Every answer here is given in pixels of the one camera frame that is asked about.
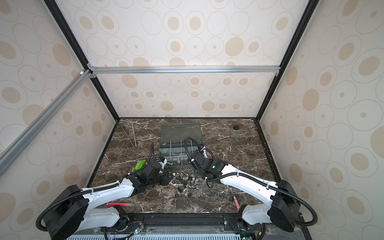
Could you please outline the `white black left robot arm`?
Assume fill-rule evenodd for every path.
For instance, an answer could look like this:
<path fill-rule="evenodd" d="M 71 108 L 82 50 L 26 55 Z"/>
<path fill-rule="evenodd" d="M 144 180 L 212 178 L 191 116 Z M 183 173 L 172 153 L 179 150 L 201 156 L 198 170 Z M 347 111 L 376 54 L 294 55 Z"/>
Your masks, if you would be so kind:
<path fill-rule="evenodd" d="M 49 233 L 52 240 L 65 240 L 78 231 L 115 226 L 125 212 L 117 206 L 101 209 L 101 205 L 138 195 L 167 178 L 164 167 L 168 160 L 155 158 L 154 150 L 149 159 L 119 181 L 95 188 L 67 187 L 38 216 L 36 228 Z"/>

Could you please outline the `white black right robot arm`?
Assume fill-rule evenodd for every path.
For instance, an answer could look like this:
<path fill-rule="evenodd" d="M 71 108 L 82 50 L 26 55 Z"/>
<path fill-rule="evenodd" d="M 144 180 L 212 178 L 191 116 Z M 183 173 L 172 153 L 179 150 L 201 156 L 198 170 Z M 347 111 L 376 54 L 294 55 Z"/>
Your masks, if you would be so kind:
<path fill-rule="evenodd" d="M 274 224 L 286 232 L 295 226 L 313 226 L 318 222 L 316 211 L 299 198 L 290 183 L 263 180 L 235 168 L 231 164 L 208 158 L 212 152 L 195 139 L 186 137 L 184 147 L 189 163 L 207 184 L 219 182 L 241 190 L 259 201 L 259 205 L 246 205 L 239 210 L 241 222 L 248 225 Z"/>

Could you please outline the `pile of nuts and screws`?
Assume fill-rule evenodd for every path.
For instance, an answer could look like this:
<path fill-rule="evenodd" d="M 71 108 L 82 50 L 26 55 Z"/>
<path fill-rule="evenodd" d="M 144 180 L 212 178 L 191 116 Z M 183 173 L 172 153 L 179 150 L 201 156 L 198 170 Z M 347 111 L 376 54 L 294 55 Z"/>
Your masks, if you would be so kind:
<path fill-rule="evenodd" d="M 209 189 L 206 183 L 200 177 L 196 177 L 190 169 L 173 171 L 171 177 L 169 184 L 176 187 L 180 194 L 189 198 L 205 196 Z"/>

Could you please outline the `green plastic object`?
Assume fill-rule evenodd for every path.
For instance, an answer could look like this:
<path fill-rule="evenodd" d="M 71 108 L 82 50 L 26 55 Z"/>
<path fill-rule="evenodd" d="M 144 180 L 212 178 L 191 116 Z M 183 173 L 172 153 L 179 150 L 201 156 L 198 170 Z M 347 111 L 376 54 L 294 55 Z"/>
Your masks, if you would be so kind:
<path fill-rule="evenodd" d="M 134 171 L 140 171 L 146 166 L 146 160 L 139 160 L 134 168 Z"/>

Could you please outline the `clear plastic organizer box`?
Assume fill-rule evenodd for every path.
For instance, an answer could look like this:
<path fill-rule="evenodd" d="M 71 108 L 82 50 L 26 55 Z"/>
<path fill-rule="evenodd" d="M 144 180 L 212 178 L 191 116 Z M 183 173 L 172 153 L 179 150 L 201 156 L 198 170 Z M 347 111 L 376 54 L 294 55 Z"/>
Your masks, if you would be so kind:
<path fill-rule="evenodd" d="M 191 168 L 185 151 L 184 140 L 191 137 L 203 143 L 201 126 L 197 123 L 163 125 L 160 138 L 160 157 L 167 159 L 169 169 Z"/>

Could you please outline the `small glass jar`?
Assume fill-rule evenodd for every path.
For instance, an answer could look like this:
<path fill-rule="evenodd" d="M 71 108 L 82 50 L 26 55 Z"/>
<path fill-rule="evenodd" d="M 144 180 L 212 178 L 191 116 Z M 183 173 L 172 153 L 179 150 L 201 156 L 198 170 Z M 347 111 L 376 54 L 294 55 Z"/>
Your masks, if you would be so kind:
<path fill-rule="evenodd" d="M 240 129 L 240 126 L 237 125 L 237 124 L 234 124 L 231 128 L 231 138 L 235 139 L 237 138 L 238 134 L 239 134 L 239 129 Z"/>

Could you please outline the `pink marker pen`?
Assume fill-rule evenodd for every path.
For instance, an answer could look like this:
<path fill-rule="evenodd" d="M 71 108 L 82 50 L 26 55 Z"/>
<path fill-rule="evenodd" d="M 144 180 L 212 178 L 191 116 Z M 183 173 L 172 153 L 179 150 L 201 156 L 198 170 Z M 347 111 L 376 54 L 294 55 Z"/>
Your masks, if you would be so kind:
<path fill-rule="evenodd" d="M 108 207 L 114 207 L 114 206 L 130 207 L 131 205 L 132 204 L 129 204 L 129 203 L 113 203 L 113 202 L 107 203 Z"/>

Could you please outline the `black base frame rail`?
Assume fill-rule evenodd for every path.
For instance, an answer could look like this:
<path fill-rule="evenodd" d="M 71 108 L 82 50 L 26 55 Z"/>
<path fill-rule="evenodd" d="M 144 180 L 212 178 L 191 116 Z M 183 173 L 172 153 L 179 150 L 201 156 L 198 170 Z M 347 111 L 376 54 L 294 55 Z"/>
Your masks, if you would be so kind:
<path fill-rule="evenodd" d="M 69 240 L 310 240 L 306 227 L 285 232 L 273 224 L 246 226 L 236 214 L 127 214 L 114 226 L 105 223 L 76 231 Z"/>

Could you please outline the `horizontal aluminium rail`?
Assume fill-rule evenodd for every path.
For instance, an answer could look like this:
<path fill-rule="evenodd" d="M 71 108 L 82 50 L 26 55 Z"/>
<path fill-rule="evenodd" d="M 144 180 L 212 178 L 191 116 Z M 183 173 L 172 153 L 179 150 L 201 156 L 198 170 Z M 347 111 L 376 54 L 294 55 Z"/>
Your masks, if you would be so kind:
<path fill-rule="evenodd" d="M 95 74 L 278 73 L 279 66 L 92 67 Z"/>

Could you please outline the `diagonal aluminium rail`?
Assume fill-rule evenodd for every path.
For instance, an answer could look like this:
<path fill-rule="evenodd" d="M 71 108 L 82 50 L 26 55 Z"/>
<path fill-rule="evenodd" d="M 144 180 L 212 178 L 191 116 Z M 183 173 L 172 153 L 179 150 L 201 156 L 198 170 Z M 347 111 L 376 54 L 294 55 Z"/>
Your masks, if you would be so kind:
<path fill-rule="evenodd" d="M 74 92 L 76 92 L 90 76 L 90 70 L 85 70 L 82 74 L 78 75 L 1 154 L 1 175 L 8 170 L 32 140 L 34 140 Z"/>

